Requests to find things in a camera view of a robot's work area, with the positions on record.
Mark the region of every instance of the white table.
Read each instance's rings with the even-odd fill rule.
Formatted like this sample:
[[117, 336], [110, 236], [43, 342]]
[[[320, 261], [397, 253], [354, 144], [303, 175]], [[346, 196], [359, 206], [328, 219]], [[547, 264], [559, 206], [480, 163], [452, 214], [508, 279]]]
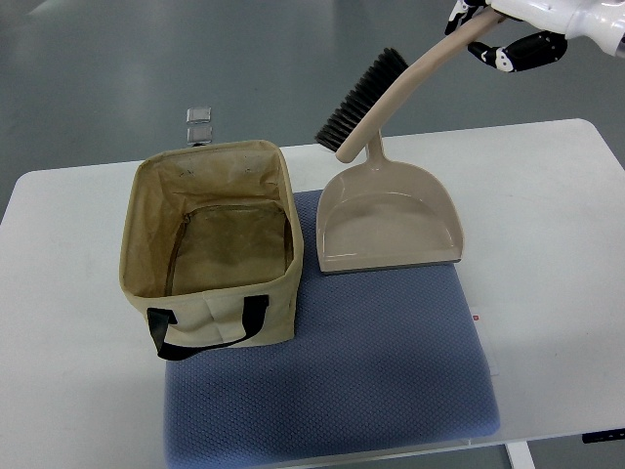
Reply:
[[[457, 271], [498, 369], [501, 428], [358, 457], [625, 427], [625, 172], [595, 128], [567, 120], [385, 146], [434, 173], [456, 203]], [[346, 167], [317, 145], [283, 152], [294, 191]], [[138, 164], [16, 184], [0, 225], [0, 467], [164, 467], [164, 362], [117, 283]]]

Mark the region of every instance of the black handle strap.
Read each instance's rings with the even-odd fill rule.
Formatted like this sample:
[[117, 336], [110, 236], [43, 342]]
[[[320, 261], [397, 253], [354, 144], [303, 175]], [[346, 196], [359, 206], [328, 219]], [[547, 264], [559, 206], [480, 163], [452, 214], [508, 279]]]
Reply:
[[246, 296], [243, 299], [243, 316], [241, 318], [245, 335], [240, 339], [225, 344], [208, 345], [206, 347], [182, 347], [180, 345], [168, 344], [165, 342], [167, 327], [169, 324], [178, 323], [172, 310], [147, 308], [147, 325], [149, 333], [154, 340], [158, 357], [164, 360], [179, 361], [188, 359], [205, 350], [222, 349], [254, 337], [263, 328], [265, 313], [269, 305], [269, 295]]

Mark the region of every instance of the robot finger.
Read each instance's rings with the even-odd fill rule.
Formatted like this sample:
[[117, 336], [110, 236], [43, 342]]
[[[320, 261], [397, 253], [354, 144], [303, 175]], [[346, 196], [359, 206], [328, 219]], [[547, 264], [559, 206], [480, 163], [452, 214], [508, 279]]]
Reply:
[[524, 71], [552, 64], [566, 52], [567, 41], [562, 34], [541, 31], [524, 37], [508, 47], [489, 47], [481, 42], [469, 44], [469, 52], [501, 71]]

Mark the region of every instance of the hand brush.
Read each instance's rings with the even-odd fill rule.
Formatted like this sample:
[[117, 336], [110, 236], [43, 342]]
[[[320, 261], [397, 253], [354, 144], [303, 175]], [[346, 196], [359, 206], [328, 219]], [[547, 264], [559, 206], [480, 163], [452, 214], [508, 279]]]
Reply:
[[335, 110], [315, 139], [336, 151], [344, 163], [354, 160], [380, 128], [439, 66], [484, 35], [504, 17], [490, 8], [407, 66], [393, 49], [385, 50]]

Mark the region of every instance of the brush handle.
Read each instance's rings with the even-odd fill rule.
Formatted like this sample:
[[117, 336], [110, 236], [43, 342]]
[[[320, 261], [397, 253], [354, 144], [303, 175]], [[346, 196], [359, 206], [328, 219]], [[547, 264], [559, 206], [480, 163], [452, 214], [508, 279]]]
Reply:
[[417, 87], [426, 81], [439, 66], [464, 50], [467, 45], [484, 35], [505, 18], [490, 8], [463, 24], [426, 52], [402, 73], [378, 102], [362, 117], [348, 138], [336, 151], [336, 157], [351, 163], [375, 133], [405, 103]]

